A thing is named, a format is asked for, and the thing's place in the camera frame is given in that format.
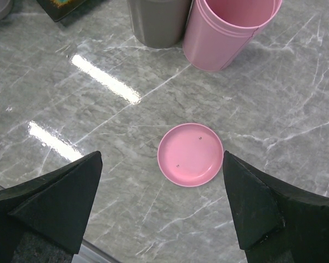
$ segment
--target marble surface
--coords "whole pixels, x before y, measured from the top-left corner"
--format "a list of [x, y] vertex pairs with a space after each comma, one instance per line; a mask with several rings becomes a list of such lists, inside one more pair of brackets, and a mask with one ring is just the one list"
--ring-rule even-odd
[[156, 151], [181, 123], [329, 197], [329, 0], [285, 0], [226, 70], [190, 66], [180, 45], [134, 39], [125, 0], [89, 1], [54, 23], [33, 0], [0, 22], [0, 184], [17, 185], [100, 150], [85, 239], [122, 262], [246, 262], [222, 172], [183, 188]]

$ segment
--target pink cup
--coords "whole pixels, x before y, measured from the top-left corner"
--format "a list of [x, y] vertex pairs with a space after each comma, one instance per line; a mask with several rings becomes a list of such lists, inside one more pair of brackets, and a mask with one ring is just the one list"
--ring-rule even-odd
[[219, 71], [260, 33], [282, 0], [195, 0], [183, 50], [195, 67]]

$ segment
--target pink lid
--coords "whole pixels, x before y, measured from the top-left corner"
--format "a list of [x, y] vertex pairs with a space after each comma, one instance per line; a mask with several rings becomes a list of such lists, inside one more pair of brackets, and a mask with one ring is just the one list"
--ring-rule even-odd
[[157, 151], [161, 171], [171, 182], [185, 187], [212, 180], [223, 163], [223, 146], [217, 134], [197, 123], [171, 129]]

